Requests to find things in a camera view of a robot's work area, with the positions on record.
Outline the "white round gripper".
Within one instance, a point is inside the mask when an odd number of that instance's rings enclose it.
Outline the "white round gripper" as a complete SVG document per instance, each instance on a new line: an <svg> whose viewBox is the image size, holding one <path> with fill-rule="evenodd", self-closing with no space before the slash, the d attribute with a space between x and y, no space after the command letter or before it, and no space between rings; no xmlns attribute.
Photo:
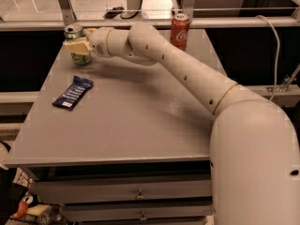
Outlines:
<svg viewBox="0 0 300 225"><path fill-rule="evenodd" d="M89 36L74 40L65 40L63 46L69 53L89 55L91 51L99 57L111 57L108 49L108 36L113 30L111 27L85 28L84 33Z"/></svg>

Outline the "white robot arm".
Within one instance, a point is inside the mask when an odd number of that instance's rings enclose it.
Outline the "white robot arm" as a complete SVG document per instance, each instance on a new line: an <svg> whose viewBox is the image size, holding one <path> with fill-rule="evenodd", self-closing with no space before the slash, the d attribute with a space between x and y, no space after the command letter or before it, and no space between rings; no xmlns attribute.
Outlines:
<svg viewBox="0 0 300 225"><path fill-rule="evenodd" d="M215 225L300 225L300 150L274 102L174 47L152 25L65 29L69 53L159 62L215 116L210 162Z"/></svg>

